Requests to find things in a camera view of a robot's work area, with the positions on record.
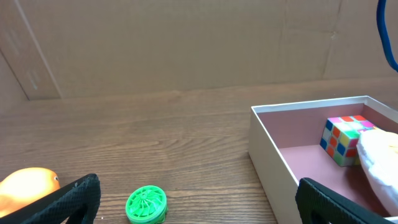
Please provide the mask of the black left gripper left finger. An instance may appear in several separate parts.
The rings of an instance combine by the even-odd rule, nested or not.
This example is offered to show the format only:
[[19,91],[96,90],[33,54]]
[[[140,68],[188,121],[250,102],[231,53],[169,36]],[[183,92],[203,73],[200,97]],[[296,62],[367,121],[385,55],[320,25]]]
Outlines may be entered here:
[[100,180],[96,174],[88,174],[2,217],[1,223],[93,223],[100,206],[100,198]]

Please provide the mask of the orange dinosaur toy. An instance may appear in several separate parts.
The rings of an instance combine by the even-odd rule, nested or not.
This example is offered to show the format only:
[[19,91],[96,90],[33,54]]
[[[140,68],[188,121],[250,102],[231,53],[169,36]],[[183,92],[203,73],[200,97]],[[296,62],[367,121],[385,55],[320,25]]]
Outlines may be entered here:
[[1,181],[1,218],[59,189],[58,175],[50,169],[17,170]]

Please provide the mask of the multicolour puzzle cube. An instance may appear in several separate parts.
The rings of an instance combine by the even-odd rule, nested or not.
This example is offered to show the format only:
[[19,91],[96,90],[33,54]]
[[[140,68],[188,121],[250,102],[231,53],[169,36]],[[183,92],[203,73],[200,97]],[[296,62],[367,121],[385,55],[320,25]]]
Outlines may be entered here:
[[376,128],[361,115],[328,118],[320,146],[340,167],[360,165],[356,147],[359,136]]

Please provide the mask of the white duck plush toy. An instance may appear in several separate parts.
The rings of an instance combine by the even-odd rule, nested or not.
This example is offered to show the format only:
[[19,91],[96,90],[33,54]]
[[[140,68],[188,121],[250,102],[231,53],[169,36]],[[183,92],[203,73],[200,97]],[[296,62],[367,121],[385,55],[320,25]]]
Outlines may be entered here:
[[364,173],[376,197],[392,216],[397,216],[397,134],[370,129],[356,145]]

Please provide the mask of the green wheel disc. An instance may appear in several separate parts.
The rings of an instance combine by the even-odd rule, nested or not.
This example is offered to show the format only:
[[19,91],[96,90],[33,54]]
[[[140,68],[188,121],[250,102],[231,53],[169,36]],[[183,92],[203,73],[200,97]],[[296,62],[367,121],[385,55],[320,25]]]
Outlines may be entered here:
[[160,224],[168,212],[167,196],[158,186],[146,185],[127,199],[125,212],[132,224]]

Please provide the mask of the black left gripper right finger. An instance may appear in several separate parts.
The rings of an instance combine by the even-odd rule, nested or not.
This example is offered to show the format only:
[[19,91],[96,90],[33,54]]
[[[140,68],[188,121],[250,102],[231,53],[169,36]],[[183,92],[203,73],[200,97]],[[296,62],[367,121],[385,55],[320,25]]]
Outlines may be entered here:
[[392,224],[307,177],[299,180],[295,201],[303,224]]

